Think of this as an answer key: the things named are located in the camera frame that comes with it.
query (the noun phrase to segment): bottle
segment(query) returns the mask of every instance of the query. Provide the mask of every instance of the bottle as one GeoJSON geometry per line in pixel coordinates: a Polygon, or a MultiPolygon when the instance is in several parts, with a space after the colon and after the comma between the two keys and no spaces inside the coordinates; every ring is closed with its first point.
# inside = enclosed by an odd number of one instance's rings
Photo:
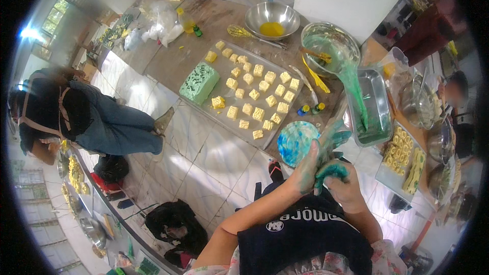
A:
{"type": "Polygon", "coordinates": [[[326,105],[324,105],[323,102],[318,103],[318,104],[316,104],[315,107],[313,107],[311,112],[315,115],[315,114],[319,113],[320,111],[322,111],[325,107],[326,107],[326,105]]]}
{"type": "Polygon", "coordinates": [[[297,114],[299,116],[305,116],[307,114],[307,112],[309,112],[309,109],[310,109],[309,105],[306,104],[297,110],[297,114]]]}
{"type": "Polygon", "coordinates": [[[178,8],[176,12],[179,15],[179,22],[180,25],[182,25],[183,30],[186,33],[192,33],[194,31],[194,28],[192,28],[192,24],[194,23],[192,17],[188,14],[185,14],[182,8],[178,8]]]}
{"type": "Polygon", "coordinates": [[[197,35],[197,37],[202,36],[202,31],[200,30],[200,28],[195,23],[192,23],[192,28],[194,29],[194,33],[195,33],[195,35],[197,35]]]}

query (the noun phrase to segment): floral sleeve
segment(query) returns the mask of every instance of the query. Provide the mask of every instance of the floral sleeve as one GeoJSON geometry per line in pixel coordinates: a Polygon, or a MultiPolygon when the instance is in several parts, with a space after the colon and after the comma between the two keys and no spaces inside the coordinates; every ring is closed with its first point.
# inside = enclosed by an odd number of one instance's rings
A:
{"type": "Polygon", "coordinates": [[[407,266],[396,254],[394,244],[390,240],[380,240],[370,246],[374,249],[372,255],[373,275],[407,274],[407,266]]]}

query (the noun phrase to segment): mint green cake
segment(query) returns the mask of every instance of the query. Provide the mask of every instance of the mint green cake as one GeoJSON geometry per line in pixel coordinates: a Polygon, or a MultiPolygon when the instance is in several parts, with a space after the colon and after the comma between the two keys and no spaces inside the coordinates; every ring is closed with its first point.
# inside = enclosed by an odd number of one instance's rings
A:
{"type": "Polygon", "coordinates": [[[180,95],[192,100],[198,105],[202,105],[217,81],[219,81],[219,78],[220,76],[214,68],[201,62],[187,76],[187,79],[180,87],[180,95]]]}

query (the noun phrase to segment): yellow liquid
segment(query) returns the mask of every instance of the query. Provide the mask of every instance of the yellow liquid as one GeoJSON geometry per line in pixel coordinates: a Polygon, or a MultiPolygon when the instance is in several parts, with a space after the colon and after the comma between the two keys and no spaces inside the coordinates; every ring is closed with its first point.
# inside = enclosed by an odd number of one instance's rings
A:
{"type": "Polygon", "coordinates": [[[260,26],[260,33],[266,36],[281,36],[284,31],[284,27],[278,22],[266,22],[260,26]]]}

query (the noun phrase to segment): black bag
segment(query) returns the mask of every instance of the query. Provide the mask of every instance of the black bag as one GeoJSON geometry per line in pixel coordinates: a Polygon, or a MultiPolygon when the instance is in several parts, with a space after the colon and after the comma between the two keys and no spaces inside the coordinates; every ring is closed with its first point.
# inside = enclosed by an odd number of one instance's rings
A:
{"type": "Polygon", "coordinates": [[[108,155],[101,157],[93,171],[106,184],[117,183],[129,173],[129,164],[124,156],[108,155]]]}
{"type": "Polygon", "coordinates": [[[176,246],[173,253],[182,251],[197,258],[208,241],[195,213],[180,199],[156,207],[148,213],[145,224],[156,239],[176,246]]]}

